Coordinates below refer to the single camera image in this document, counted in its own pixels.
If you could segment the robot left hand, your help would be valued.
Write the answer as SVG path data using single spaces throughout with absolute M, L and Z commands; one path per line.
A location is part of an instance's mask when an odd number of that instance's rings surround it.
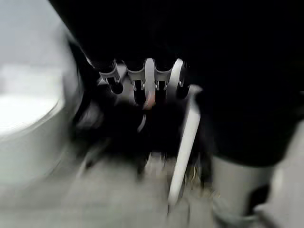
M 53 0 L 90 64 L 146 58 L 203 91 L 213 183 L 236 215 L 266 201 L 274 167 L 304 119 L 301 0 Z

